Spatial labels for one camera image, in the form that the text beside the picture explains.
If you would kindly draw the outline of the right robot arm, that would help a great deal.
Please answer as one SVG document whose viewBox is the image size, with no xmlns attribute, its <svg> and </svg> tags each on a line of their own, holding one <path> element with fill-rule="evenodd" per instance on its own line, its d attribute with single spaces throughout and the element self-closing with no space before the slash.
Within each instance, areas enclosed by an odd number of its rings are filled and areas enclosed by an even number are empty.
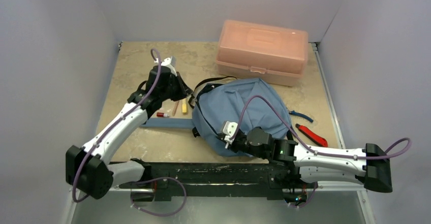
<svg viewBox="0 0 431 224">
<path fill-rule="evenodd" d="M 334 149 L 304 146 L 294 140 L 276 139 L 260 127 L 244 134 L 236 126 L 223 129 L 217 139 L 225 148 L 265 159 L 270 164 L 287 167 L 286 182 L 297 187 L 301 183 L 341 181 L 362 184 L 378 193 L 393 191 L 390 160 L 376 144 L 364 148 Z"/>
</svg>

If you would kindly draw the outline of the blue student backpack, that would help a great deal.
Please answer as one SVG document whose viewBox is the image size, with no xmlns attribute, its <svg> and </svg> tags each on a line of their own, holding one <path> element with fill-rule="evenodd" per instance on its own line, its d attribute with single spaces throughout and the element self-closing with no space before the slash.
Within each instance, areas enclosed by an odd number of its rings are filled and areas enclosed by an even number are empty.
<svg viewBox="0 0 431 224">
<path fill-rule="evenodd" d="M 225 121 L 239 122 L 240 130 L 248 133 L 261 127 L 276 139 L 293 136 L 286 125 L 291 125 L 289 111 L 276 90 L 259 78 L 235 79 L 221 84 L 216 78 L 200 83 L 201 89 L 189 98 L 193 105 L 190 119 L 151 118 L 143 128 L 191 129 L 220 156 L 244 156 L 234 153 L 216 138 Z"/>
</svg>

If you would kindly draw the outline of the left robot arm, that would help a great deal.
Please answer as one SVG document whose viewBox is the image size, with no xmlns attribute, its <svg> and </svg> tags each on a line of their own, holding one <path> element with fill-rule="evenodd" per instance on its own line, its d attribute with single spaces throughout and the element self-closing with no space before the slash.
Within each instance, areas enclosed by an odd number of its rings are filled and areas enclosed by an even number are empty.
<svg viewBox="0 0 431 224">
<path fill-rule="evenodd" d="M 179 101 L 192 93 L 172 65 L 155 66 L 144 82 L 131 94 L 118 115 L 82 147 L 71 146 L 66 152 L 66 182 L 72 186 L 73 201 L 77 191 L 94 199 L 103 197 L 111 187 L 133 182 L 139 188 L 151 183 L 151 173 L 141 160 L 109 165 L 112 157 L 135 129 L 151 118 L 166 100 Z"/>
</svg>

